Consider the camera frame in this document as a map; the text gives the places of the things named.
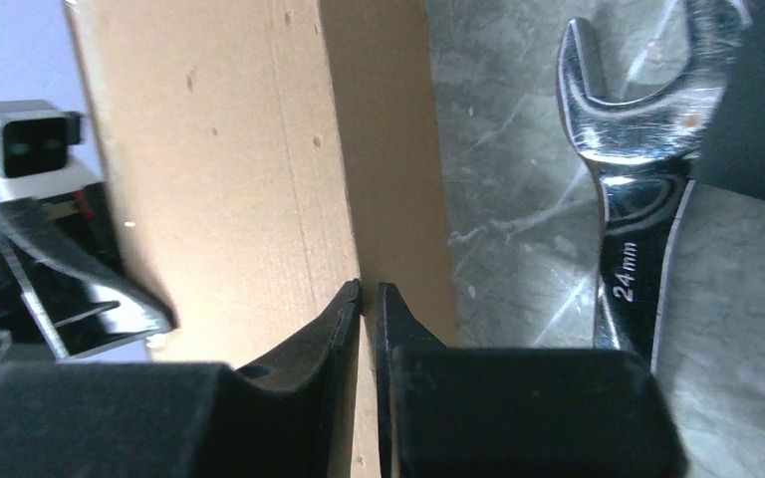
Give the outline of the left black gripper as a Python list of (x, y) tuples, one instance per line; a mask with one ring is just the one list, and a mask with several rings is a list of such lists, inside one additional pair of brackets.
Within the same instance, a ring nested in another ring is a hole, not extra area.
[(85, 358), (174, 328), (125, 276), (100, 182), (0, 202), (0, 250), (0, 362)]

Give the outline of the brown cardboard express box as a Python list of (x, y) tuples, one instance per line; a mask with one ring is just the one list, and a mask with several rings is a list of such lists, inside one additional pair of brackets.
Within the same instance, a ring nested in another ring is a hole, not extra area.
[(378, 285), (458, 341), (420, 1), (69, 1), (157, 361), (243, 365), (363, 284), (341, 474), (378, 477)]

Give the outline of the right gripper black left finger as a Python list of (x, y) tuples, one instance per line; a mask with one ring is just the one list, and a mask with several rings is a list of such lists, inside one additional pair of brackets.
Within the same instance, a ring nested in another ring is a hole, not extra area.
[(361, 286), (234, 369), (0, 366), (0, 477), (347, 477)]

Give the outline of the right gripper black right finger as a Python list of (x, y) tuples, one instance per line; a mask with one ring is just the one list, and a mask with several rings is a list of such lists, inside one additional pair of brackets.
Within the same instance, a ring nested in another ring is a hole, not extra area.
[(385, 477), (683, 477), (688, 459), (634, 354), (451, 348), (397, 286), (378, 294)]

